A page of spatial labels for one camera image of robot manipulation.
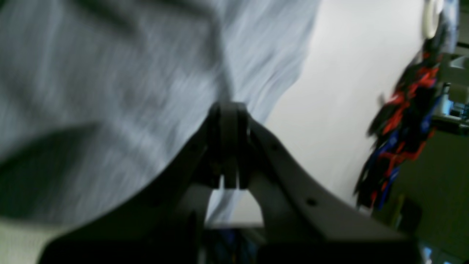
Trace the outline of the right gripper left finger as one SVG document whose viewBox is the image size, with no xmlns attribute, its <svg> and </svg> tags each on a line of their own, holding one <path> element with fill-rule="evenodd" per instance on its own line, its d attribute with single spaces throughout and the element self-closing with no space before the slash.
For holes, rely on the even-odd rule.
<svg viewBox="0 0 469 264">
<path fill-rule="evenodd" d="M 210 147 L 221 106 L 141 192 L 102 217 L 49 242 L 40 264 L 197 264 L 211 192 L 219 177 Z"/>
</svg>

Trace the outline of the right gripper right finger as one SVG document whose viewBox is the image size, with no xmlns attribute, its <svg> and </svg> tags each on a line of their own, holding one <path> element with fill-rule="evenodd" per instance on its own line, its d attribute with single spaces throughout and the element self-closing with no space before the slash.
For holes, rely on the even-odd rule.
<svg viewBox="0 0 469 264">
<path fill-rule="evenodd" d="M 260 264 L 420 264 L 417 242 L 364 216 L 316 182 L 241 103 L 229 104 L 229 186 L 258 203 Z"/>
</svg>

